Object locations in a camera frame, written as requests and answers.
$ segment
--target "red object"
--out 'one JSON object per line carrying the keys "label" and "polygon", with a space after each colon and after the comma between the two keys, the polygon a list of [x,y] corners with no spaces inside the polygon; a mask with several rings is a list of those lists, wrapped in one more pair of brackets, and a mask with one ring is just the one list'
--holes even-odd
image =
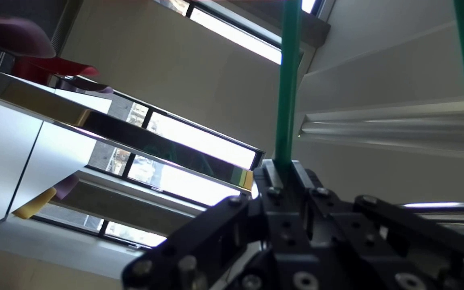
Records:
{"label": "red object", "polygon": [[50,75],[97,75],[94,65],[63,57],[16,57],[13,73],[32,81],[47,83]]}
{"label": "red object", "polygon": [[0,14],[0,48],[16,56],[15,75],[39,83],[47,83],[50,75],[98,72],[94,65],[58,57],[45,31],[23,17]]}

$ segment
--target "window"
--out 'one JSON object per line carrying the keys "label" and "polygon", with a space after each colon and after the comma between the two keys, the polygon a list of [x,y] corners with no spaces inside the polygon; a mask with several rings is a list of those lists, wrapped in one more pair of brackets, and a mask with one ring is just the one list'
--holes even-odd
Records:
{"label": "window", "polygon": [[131,112],[129,112],[127,122],[140,127],[142,122],[145,120],[147,114],[148,114],[148,106],[134,102],[134,104],[132,104],[132,109],[131,109]]}
{"label": "window", "polygon": [[116,236],[121,239],[129,239],[129,241],[140,243],[145,246],[158,246],[160,243],[166,239],[166,236],[163,234],[139,230],[139,228],[127,226],[118,222],[108,222],[105,234]]}
{"label": "window", "polygon": [[[119,94],[115,94],[110,112],[115,112],[115,114],[111,114],[115,117],[119,117],[121,114],[124,114],[119,118],[124,118],[124,120],[140,127],[142,122],[145,120],[147,114],[148,114],[148,106],[144,106],[140,102],[132,102],[129,99],[124,99]],[[103,143],[103,141],[97,141],[89,164],[92,167],[121,175],[124,172],[124,167],[126,167],[129,156],[131,156],[131,152],[126,149],[116,147],[116,146]]]}
{"label": "window", "polygon": [[190,19],[202,23],[203,27],[242,44],[243,48],[255,51],[277,64],[282,60],[282,51],[279,46],[274,46],[256,35],[252,35],[226,20],[221,20],[198,7],[195,7],[190,14]]}
{"label": "window", "polygon": [[226,196],[240,193],[231,186],[144,156],[136,156],[129,178],[147,183],[153,189],[169,191],[208,205],[219,202]]}
{"label": "window", "polygon": [[189,1],[185,0],[156,0],[156,1],[184,15],[189,9]]}
{"label": "window", "polygon": [[301,9],[305,11],[305,12],[313,12],[313,7],[314,7],[314,2],[316,2],[316,0],[301,0]]}
{"label": "window", "polygon": [[90,231],[98,231],[103,218],[86,214],[86,212],[79,212],[79,210],[71,210],[68,207],[61,207],[57,204],[45,204],[39,212],[39,217],[45,217],[60,223],[68,223],[71,226],[79,226],[79,228],[86,228]]}
{"label": "window", "polygon": [[190,147],[245,168],[250,168],[256,154],[253,149],[158,112],[153,112],[147,128],[165,138],[184,143]]}

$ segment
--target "glass pane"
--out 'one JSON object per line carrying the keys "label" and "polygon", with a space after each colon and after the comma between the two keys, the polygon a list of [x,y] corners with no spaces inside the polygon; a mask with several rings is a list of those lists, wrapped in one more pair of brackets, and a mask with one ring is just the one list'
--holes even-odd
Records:
{"label": "glass pane", "polygon": [[255,51],[277,64],[281,64],[282,59],[282,52],[279,46],[274,46],[245,30],[240,30],[239,27],[224,22],[208,12],[203,12],[202,9],[194,9],[194,12],[190,14],[190,19],[194,19],[195,22],[205,25],[206,28],[235,41],[237,44],[242,44],[243,48]]}
{"label": "glass pane", "polygon": [[129,176],[158,191],[169,191],[213,205],[239,189],[142,156],[136,156]]}
{"label": "glass pane", "polygon": [[107,226],[105,233],[111,234],[111,236],[123,238],[123,239],[131,239],[131,241],[136,241],[136,243],[142,243],[142,244],[147,244],[147,246],[156,246],[156,244],[160,244],[160,243],[163,243],[166,239],[166,236],[163,236],[163,234],[158,234],[158,233],[153,233],[153,231],[139,230],[139,228],[127,226],[127,225],[123,225],[123,223],[118,223],[118,222],[108,222],[108,226]]}
{"label": "glass pane", "polygon": [[129,156],[131,152],[126,149],[98,141],[92,151],[89,165],[121,175]]}
{"label": "glass pane", "polygon": [[140,127],[147,117],[147,112],[148,112],[148,106],[144,106],[140,102],[134,102],[132,109],[129,112],[127,122]]}
{"label": "glass pane", "polygon": [[153,112],[147,128],[240,167],[250,168],[255,159],[253,149],[158,112]]}
{"label": "glass pane", "polygon": [[102,226],[103,218],[81,212],[81,210],[73,210],[68,207],[61,207],[57,204],[45,204],[37,215],[52,218],[61,223],[87,228],[92,231],[98,231]]}

